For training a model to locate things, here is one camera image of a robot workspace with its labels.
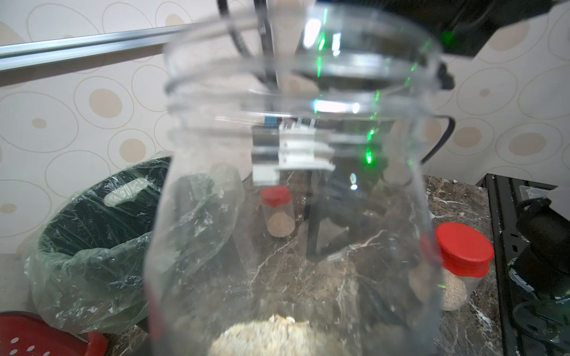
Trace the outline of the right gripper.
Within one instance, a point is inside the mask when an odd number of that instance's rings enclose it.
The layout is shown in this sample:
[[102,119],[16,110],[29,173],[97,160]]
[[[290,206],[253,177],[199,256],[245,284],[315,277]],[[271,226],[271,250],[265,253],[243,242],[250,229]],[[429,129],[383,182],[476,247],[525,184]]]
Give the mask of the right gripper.
[[442,43],[446,54],[476,56],[501,28],[547,14],[552,0],[344,0],[421,25]]

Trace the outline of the clear oatmeal jar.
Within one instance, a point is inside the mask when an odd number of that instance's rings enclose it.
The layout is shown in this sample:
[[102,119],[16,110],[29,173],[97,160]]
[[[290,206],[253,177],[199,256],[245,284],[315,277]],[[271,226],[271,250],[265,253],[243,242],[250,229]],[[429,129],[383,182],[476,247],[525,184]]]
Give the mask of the clear oatmeal jar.
[[[337,4],[192,25],[166,48],[173,158],[145,259],[155,355],[433,355],[442,291],[408,274],[434,239],[421,160],[442,48],[417,24]],[[267,231],[252,129],[316,121],[334,171],[283,171],[295,231]],[[161,286],[175,182],[235,167],[245,199],[222,249]]]

